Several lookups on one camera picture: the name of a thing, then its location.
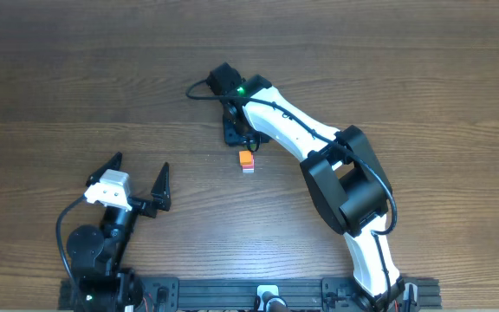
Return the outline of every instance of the black and white robotic arm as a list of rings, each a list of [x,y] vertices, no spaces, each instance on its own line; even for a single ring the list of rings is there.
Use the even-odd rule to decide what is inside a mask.
[[[204,82],[215,96],[191,94]],[[341,131],[324,125],[286,101],[260,75],[246,81],[227,63],[211,71],[205,81],[194,84],[186,95],[195,100],[222,102],[227,144],[246,145],[251,150],[251,146],[257,149],[272,138],[300,161],[315,208],[346,239],[353,259],[353,277],[363,290],[364,309],[382,310],[404,291],[386,236],[375,235],[386,232],[388,212],[388,198],[379,179],[387,185],[387,192],[391,191],[390,184],[366,136],[357,127]],[[353,161],[348,154],[362,161]],[[352,163],[354,168],[338,179],[335,170]]]

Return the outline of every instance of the brown tabletop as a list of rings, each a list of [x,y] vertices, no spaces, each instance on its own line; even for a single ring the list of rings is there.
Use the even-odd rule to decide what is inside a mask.
[[[499,308],[499,1],[22,0],[0,1],[0,309],[56,307],[55,221],[117,151],[140,196],[171,163],[171,211],[126,253],[141,275],[351,275],[298,161],[272,142],[242,174],[220,104],[184,97],[225,61],[360,127],[401,272],[438,278],[446,308]],[[65,239],[103,211],[79,206]]]

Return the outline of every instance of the orange cube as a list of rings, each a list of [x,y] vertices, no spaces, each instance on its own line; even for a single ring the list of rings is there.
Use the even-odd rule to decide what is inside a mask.
[[[250,151],[240,151],[240,165],[247,166],[253,164],[253,154]]]

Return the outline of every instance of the wooden table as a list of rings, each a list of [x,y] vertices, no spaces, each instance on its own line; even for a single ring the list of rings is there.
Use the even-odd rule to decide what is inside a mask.
[[[184,97],[225,61],[363,129],[402,273],[440,279],[446,308],[499,308],[499,1],[22,0],[0,1],[0,309],[56,307],[57,215],[117,151],[140,196],[172,166],[171,211],[126,254],[141,275],[351,275],[297,160],[272,142],[242,174],[219,103]]]

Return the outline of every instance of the white arm segment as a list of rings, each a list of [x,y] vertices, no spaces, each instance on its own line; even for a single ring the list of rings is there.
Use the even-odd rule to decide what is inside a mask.
[[[273,101],[277,105],[286,108],[306,125],[314,129],[331,140],[335,139],[334,134],[339,130],[335,127],[329,127],[307,116],[301,110],[286,101],[278,89],[275,87],[264,88],[252,96],[254,99]],[[257,131],[267,134],[276,140],[280,145],[291,152],[300,162],[308,157],[311,151],[320,151],[327,143],[313,138],[313,136],[289,118],[282,117],[283,112],[272,107],[248,102],[243,111],[249,124]],[[341,162],[333,166],[333,170],[341,166]],[[382,231],[385,229],[386,215],[381,218],[375,218],[365,228],[361,235],[351,237],[344,234],[347,246],[350,250],[353,260],[353,276],[357,283],[367,291],[371,296],[383,294],[386,292],[386,278],[380,263],[379,251],[374,241],[371,230]],[[389,271],[390,284],[396,283],[399,277],[399,271],[396,269],[390,256],[388,242],[385,236],[379,236],[380,246]]]
[[[361,235],[352,237],[349,234],[344,234],[347,248],[350,250],[353,260],[353,277],[363,290],[371,296],[384,294],[387,291],[386,277],[382,270],[380,255],[377,244],[374,241],[371,230],[383,231],[386,224],[386,215],[376,217],[373,221],[367,224],[362,230]],[[386,236],[379,236],[380,248],[385,259],[386,269],[390,277],[390,284],[396,283],[399,278],[399,270],[396,269],[388,248]]]

